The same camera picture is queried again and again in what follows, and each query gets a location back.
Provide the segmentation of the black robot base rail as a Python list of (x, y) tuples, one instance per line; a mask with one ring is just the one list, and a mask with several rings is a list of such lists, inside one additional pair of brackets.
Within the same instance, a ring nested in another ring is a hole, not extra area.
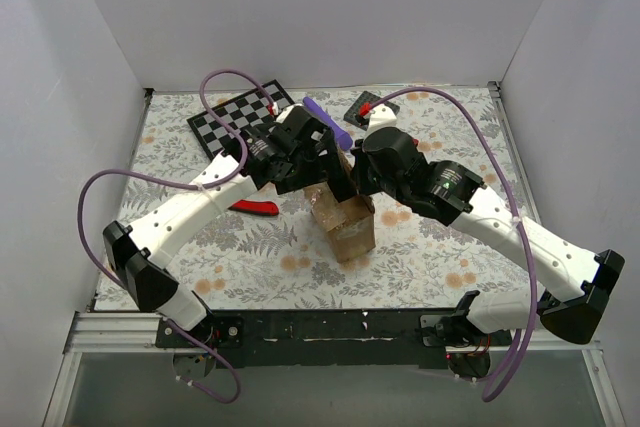
[(438, 322), (452, 309), (226, 310), (191, 336), (235, 368), (405, 365), (445, 369), (479, 380), (491, 370), (490, 350), (506, 347), (506, 331), (472, 334), (448, 344)]

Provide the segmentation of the brown cardboard express box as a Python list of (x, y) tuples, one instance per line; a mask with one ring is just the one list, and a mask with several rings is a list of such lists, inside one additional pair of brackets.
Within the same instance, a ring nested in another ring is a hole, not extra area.
[(369, 196), (357, 192), (350, 178), (352, 167), (343, 152), (338, 154), (346, 179), (337, 187), (342, 187), (345, 199), (339, 201), (327, 182), (305, 187), (303, 192), (336, 261), (346, 263), (376, 246), (375, 207)]

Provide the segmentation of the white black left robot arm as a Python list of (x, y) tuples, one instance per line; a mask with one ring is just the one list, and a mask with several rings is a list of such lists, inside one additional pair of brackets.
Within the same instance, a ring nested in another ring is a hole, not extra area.
[(103, 231), (110, 267), (140, 311), (191, 331), (208, 313), (168, 271), (183, 245), (267, 184), (283, 195), (320, 183), (336, 188), (341, 200), (356, 193), (333, 129), (305, 106), (290, 106), (273, 123), (244, 128), (227, 141), (189, 190), (128, 226), (110, 223)]

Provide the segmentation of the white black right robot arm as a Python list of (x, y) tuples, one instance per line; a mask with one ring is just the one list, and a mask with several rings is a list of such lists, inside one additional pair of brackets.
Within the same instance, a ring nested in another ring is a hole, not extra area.
[(462, 346), (529, 323), (573, 344), (592, 340), (624, 266), (621, 255), (577, 247), (530, 218), (515, 217), (480, 176), (454, 161), (427, 161), (413, 138), (396, 127), (367, 135), (351, 152), (351, 176), (361, 192), (385, 193), (522, 269), (535, 269), (541, 292), (468, 292), (453, 313), (424, 325), (431, 344)]

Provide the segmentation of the red black utility knife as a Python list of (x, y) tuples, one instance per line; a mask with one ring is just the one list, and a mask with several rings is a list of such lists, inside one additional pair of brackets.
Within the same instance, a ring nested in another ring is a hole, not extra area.
[(229, 210), (261, 217), (276, 217), (279, 215), (278, 206), (271, 201), (240, 200), (232, 204)]

